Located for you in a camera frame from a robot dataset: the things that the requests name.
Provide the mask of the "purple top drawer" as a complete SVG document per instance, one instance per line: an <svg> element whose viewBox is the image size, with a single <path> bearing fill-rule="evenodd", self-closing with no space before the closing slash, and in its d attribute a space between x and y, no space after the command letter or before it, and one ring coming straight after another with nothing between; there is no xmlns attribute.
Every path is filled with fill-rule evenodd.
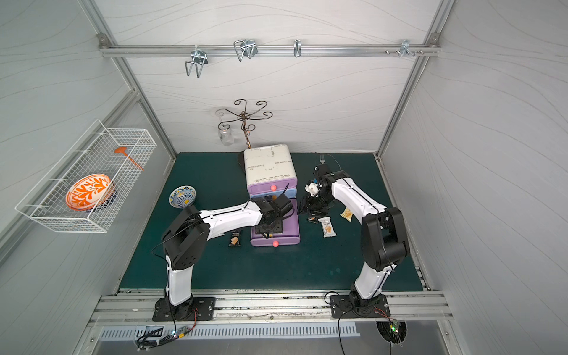
<svg viewBox="0 0 568 355"><path fill-rule="evenodd" d="M275 191L284 189L286 191L288 188L297 189L297 178L284 178L279 180L264 181L260 183L253 183L247 186L248 193L250 195L257 194L265 191Z"/></svg>

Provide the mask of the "purple drawer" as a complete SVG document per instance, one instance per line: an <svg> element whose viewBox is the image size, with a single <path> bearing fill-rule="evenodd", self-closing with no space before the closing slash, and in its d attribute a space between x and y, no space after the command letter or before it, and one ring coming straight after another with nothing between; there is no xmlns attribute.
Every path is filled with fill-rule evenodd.
<svg viewBox="0 0 568 355"><path fill-rule="evenodd" d="M300 243L300 225L297 215L297 199L292 198L293 209L282 220L277 220L272 229L261 229L260 226L251 230L251 245L265 246L294 246Z"/></svg>
<svg viewBox="0 0 568 355"><path fill-rule="evenodd" d="M297 178L284 178L279 180L264 181L260 183L253 183L247 186L248 193L250 195L257 194L265 191L275 191L284 189L286 191L288 188L297 189Z"/></svg>

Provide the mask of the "white cookie packet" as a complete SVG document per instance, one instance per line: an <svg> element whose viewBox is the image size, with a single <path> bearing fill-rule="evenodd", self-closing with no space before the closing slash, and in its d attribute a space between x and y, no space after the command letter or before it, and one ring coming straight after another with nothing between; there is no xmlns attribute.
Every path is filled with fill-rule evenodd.
<svg viewBox="0 0 568 355"><path fill-rule="evenodd" d="M334 231L334 227L332 226L330 217L321 217L318 219L318 222L322 226L322 233L324 238L334 238L337 236L337 233Z"/></svg>

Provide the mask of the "purple bottom drawer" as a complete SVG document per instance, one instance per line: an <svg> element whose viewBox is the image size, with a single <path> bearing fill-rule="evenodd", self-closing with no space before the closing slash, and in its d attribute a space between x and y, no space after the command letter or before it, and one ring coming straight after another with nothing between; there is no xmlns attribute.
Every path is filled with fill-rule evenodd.
<svg viewBox="0 0 568 355"><path fill-rule="evenodd" d="M292 198L293 209L282 220L277 220L272 229L261 229L260 226L251 230L251 245L265 246L294 246L300 243L300 225L297 215L297 199Z"/></svg>

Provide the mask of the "yellow cookie packet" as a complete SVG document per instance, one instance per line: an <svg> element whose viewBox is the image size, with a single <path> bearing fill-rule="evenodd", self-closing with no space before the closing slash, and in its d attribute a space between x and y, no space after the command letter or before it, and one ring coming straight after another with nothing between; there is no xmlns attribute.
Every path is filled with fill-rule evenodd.
<svg viewBox="0 0 568 355"><path fill-rule="evenodd" d="M348 222L351 222L353 215L354 215L353 212L349 208L345 208L345 210L343 211L343 213L340 216L342 218L346 219Z"/></svg>

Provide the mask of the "blue drawer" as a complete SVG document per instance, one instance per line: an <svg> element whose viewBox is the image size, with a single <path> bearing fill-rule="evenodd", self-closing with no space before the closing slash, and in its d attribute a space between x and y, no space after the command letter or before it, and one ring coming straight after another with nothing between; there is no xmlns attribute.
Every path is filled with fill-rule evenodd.
<svg viewBox="0 0 568 355"><path fill-rule="evenodd" d="M250 195L250 198L266 197L266 196L279 196L279 195L282 195L282 194L284 194L289 199L296 198L297 189L294 187L294 188L288 188L286 191L284 191L284 189L275 190L275 191L265 191L265 192L260 192L260 193L257 193L257 194L252 194L252 195Z"/></svg>

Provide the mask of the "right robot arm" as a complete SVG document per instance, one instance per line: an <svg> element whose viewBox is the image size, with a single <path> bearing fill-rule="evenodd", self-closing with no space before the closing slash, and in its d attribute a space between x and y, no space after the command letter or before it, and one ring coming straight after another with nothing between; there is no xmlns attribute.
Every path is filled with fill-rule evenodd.
<svg viewBox="0 0 568 355"><path fill-rule="evenodd" d="M314 179L306 184L299 213L317 220L327 217L329 205L342 203L360 223L360 249L364 264L354 281L350 301L368 306L382 293L388 276L409 255L410 245L402 212L371 198L343 170L332 172L327 164L314 168Z"/></svg>

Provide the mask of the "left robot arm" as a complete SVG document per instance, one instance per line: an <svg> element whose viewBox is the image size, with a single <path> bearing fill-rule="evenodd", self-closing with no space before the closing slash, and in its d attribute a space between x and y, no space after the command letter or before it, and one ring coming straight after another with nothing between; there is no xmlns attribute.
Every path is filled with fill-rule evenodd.
<svg viewBox="0 0 568 355"><path fill-rule="evenodd" d="M291 199L285 195L273 200L252 198L244 204L216 210L186 207L162 236L167 262L166 295L170 305L180 306L192 299L193 267L208 241L244 227L272 227L293 210Z"/></svg>

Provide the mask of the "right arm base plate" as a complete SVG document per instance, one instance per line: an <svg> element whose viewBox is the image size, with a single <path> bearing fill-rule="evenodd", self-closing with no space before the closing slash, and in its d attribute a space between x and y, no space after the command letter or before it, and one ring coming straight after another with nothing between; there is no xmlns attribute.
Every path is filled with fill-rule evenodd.
<svg viewBox="0 0 568 355"><path fill-rule="evenodd" d="M325 301L330 306L333 319L388 319L391 317L390 306L384 294L379 294L370 300L359 300L352 294L332 294L326 296Z"/></svg>

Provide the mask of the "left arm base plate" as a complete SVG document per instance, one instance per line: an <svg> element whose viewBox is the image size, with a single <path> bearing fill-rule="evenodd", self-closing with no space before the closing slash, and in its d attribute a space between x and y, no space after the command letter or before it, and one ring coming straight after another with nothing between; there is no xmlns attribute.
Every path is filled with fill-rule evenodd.
<svg viewBox="0 0 568 355"><path fill-rule="evenodd" d="M172 306L166 297L160 298L154 307L154 322L210 321L213 319L215 297L192 297L178 306Z"/></svg>

